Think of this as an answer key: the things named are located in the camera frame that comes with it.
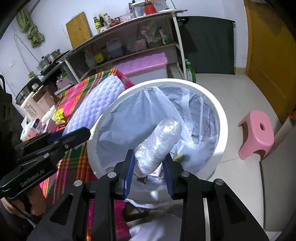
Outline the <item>wooden cutting board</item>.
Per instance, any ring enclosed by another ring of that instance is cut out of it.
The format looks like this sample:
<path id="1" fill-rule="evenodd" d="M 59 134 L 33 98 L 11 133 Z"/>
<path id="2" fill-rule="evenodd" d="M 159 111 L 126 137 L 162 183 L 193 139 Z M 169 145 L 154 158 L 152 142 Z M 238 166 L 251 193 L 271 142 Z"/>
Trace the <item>wooden cutting board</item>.
<path id="1" fill-rule="evenodd" d="M 84 12 L 74 16 L 66 24 L 66 29 L 72 48 L 77 47 L 92 37 L 92 31 Z"/>

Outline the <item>black cloth cover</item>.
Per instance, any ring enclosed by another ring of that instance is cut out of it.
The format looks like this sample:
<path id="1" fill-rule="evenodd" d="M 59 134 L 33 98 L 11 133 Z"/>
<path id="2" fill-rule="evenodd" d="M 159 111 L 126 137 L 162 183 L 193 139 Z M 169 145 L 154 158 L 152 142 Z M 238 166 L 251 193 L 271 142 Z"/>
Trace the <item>black cloth cover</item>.
<path id="1" fill-rule="evenodd" d="M 177 23 L 185 58 L 196 73 L 235 73 L 233 20 L 179 16 Z"/>

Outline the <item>red thermos bottle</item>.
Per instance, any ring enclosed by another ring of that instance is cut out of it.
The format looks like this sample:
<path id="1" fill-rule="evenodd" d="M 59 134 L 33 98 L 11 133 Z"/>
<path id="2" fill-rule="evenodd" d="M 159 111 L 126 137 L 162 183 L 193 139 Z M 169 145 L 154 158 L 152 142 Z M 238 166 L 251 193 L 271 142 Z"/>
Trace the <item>red thermos bottle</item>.
<path id="1" fill-rule="evenodd" d="M 146 0 L 144 2 L 144 12 L 146 15 L 157 13 L 157 10 L 156 10 L 154 3 L 152 1 Z"/>

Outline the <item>white foam fruit net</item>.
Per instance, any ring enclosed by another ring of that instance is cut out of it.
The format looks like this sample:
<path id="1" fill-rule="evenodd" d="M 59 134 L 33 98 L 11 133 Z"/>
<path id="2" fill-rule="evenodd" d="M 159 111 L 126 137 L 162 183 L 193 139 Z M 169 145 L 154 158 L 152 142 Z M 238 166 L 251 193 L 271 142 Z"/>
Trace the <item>white foam fruit net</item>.
<path id="1" fill-rule="evenodd" d="M 123 82 L 113 74 L 97 85 L 84 98 L 64 129 L 65 149 L 77 148 L 88 141 L 91 136 L 90 130 L 98 118 L 124 90 Z"/>

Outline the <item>pink jug brown lid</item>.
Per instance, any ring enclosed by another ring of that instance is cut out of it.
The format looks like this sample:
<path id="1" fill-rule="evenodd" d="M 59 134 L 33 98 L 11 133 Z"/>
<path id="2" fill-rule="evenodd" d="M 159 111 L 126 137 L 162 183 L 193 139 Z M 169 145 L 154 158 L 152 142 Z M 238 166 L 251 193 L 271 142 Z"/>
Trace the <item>pink jug brown lid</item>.
<path id="1" fill-rule="evenodd" d="M 37 103 L 41 110 L 46 113 L 52 106 L 56 105 L 56 101 L 58 99 L 55 94 L 42 85 L 33 94 L 33 100 Z"/>

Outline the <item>white tissue pack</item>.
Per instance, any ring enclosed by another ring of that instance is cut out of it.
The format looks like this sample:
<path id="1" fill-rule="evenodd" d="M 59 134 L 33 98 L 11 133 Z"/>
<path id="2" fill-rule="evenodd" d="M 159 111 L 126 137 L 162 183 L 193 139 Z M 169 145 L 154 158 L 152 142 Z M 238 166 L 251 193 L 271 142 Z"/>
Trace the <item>white tissue pack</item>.
<path id="1" fill-rule="evenodd" d="M 25 142 L 43 131 L 43 125 L 39 118 L 34 119 L 30 122 L 27 121 L 27 116 L 23 119 L 21 126 L 23 128 L 20 140 Z"/>

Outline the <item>clear plastic wrap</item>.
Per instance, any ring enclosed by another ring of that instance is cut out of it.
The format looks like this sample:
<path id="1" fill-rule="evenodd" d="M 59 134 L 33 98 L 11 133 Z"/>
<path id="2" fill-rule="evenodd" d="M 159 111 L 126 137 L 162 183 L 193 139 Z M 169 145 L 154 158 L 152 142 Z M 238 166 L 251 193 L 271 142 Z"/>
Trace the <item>clear plastic wrap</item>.
<path id="1" fill-rule="evenodd" d="M 152 133 L 135 148 L 133 173 L 144 178 L 153 173 L 180 139 L 182 125 L 174 118 L 163 119 Z"/>

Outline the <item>yellow noodle snack bag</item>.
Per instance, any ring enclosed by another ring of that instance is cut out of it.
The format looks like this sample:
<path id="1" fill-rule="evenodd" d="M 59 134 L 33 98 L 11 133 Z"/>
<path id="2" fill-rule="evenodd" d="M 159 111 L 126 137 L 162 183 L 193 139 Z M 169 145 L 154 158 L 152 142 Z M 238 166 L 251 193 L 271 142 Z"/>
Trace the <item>yellow noodle snack bag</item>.
<path id="1" fill-rule="evenodd" d="M 64 114 L 64 110 L 58 109 L 54 112 L 52 120 L 55 122 L 57 126 L 65 125 L 67 123 L 66 116 Z"/>

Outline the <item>green bottle on floor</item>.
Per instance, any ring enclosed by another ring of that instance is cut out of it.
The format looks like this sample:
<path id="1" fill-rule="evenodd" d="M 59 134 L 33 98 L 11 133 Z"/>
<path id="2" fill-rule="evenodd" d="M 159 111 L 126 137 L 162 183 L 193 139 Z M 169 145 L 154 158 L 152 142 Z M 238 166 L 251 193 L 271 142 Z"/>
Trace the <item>green bottle on floor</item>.
<path id="1" fill-rule="evenodd" d="M 196 83 L 195 69 L 189 61 L 186 62 L 186 77 L 188 81 Z"/>

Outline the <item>purple blueberry milk carton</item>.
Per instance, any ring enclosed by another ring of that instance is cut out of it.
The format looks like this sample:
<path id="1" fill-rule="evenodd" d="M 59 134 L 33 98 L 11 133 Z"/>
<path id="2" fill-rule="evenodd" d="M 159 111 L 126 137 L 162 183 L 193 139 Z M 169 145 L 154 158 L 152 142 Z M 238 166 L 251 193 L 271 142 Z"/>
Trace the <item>purple blueberry milk carton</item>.
<path id="1" fill-rule="evenodd" d="M 52 133 L 56 131 L 56 123 L 51 118 L 43 124 L 42 133 Z"/>

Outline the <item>green hanging cloth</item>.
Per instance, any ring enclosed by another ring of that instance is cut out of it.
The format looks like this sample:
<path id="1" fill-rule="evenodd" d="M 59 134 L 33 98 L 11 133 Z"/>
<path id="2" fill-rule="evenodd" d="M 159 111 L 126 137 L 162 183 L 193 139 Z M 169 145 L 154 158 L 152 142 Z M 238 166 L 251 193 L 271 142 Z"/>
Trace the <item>green hanging cloth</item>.
<path id="1" fill-rule="evenodd" d="M 16 21 L 20 32 L 27 34 L 27 39 L 31 42 L 33 48 L 44 42 L 44 35 L 39 32 L 37 25 L 34 24 L 31 15 L 25 8 L 18 12 Z"/>

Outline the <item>pink plaid tablecloth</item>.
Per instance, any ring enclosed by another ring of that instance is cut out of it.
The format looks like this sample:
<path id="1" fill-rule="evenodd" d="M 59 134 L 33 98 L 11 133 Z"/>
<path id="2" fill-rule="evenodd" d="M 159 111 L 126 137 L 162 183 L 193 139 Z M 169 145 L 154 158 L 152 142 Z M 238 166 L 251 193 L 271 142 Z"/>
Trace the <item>pink plaid tablecloth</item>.
<path id="1" fill-rule="evenodd" d="M 87 77 L 79 84 L 62 91 L 58 94 L 60 99 L 58 108 L 62 108 L 65 116 L 70 119 L 85 97 L 109 75 L 116 75 L 123 82 L 126 89 L 133 86 L 133 83 L 123 73 L 112 68 Z M 86 144 L 67 151 L 63 159 L 58 163 L 58 172 L 40 185 L 46 199 L 46 212 L 52 208 L 65 189 L 72 185 L 76 179 L 80 179 L 83 182 L 96 180 L 88 162 Z M 122 216 L 124 207 L 124 201 L 114 202 L 115 230 L 118 240 L 131 239 L 129 227 Z"/>

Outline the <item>stainless electric kettle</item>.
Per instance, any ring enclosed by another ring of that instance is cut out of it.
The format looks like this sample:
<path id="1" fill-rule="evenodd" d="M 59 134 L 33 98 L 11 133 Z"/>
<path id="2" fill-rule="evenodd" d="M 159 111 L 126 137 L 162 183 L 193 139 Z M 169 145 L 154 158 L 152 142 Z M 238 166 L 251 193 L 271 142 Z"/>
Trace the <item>stainless electric kettle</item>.
<path id="1" fill-rule="evenodd" d="M 16 104 L 21 106 L 31 92 L 36 92 L 42 85 L 38 77 L 32 77 L 16 96 Z"/>

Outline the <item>green glass bottle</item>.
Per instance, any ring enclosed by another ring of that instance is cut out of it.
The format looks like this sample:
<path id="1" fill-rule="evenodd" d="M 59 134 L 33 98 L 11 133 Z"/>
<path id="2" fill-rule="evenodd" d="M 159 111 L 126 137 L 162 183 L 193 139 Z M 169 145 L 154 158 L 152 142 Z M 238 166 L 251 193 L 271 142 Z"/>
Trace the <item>green glass bottle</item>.
<path id="1" fill-rule="evenodd" d="M 94 21 L 95 28 L 96 28 L 97 32 L 100 33 L 100 30 L 102 28 L 102 25 L 101 25 L 99 19 L 96 16 L 94 16 L 93 17 L 93 21 Z"/>

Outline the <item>pink plastic stool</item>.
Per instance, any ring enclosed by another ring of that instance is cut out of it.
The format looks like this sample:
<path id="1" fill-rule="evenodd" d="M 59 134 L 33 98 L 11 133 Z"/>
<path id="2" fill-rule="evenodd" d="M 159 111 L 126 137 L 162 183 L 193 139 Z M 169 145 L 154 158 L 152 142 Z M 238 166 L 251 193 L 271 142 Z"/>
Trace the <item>pink plastic stool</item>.
<path id="1" fill-rule="evenodd" d="M 240 159 L 245 160 L 255 152 L 263 152 L 263 160 L 274 144 L 274 133 L 270 118 L 260 110 L 250 111 L 238 127 L 247 128 L 247 137 L 238 151 Z"/>

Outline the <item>pink lidded storage box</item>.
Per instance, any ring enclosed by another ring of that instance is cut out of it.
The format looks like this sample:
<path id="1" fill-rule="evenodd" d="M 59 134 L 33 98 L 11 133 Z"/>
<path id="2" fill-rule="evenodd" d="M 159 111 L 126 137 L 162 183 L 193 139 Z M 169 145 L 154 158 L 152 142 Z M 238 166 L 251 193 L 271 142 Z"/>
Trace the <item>pink lidded storage box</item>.
<path id="1" fill-rule="evenodd" d="M 164 52 L 145 55 L 114 66 L 134 85 L 168 77 L 168 59 Z"/>

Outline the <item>white round trash bin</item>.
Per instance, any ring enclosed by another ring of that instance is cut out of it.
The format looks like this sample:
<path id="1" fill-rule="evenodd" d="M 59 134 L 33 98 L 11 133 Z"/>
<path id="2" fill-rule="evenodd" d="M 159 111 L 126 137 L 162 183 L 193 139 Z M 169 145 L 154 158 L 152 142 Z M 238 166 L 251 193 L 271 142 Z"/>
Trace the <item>white round trash bin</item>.
<path id="1" fill-rule="evenodd" d="M 158 206 L 170 196 L 161 166 L 169 155 L 202 180 L 215 172 L 226 148 L 228 123 L 218 99 L 198 84 L 157 79 L 125 90 L 98 118 L 87 143 L 97 178 L 135 152 L 127 199 Z"/>

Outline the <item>metal kitchen shelf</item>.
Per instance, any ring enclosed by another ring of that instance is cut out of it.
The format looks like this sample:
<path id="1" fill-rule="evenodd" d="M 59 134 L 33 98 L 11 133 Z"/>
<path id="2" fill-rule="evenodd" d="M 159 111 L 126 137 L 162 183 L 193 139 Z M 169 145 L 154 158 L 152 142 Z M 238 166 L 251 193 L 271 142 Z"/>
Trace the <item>metal kitchen shelf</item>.
<path id="1" fill-rule="evenodd" d="M 156 14 L 137 17 L 115 25 L 70 50 L 69 53 L 62 58 L 62 66 L 71 77 L 71 80 L 74 83 L 79 83 L 84 78 L 94 73 L 95 70 L 110 69 L 112 66 L 122 61 L 164 51 L 169 62 L 176 64 L 181 77 L 186 79 L 184 74 L 186 70 L 185 54 L 177 20 L 178 14 L 186 11 L 186 9 L 167 9 Z M 162 27 L 168 33 L 169 44 L 147 48 L 135 53 L 128 52 L 128 45 L 133 45 L 136 40 L 144 38 L 140 30 L 150 22 L 155 22 L 158 27 Z M 107 42 L 115 38 L 118 38 L 122 42 L 125 54 L 112 58 L 105 49 L 107 47 Z M 106 60 L 102 63 L 95 63 L 88 66 L 85 51 L 92 51 L 92 47 L 95 47 L 95 50 L 100 53 L 105 53 L 104 56 Z"/>

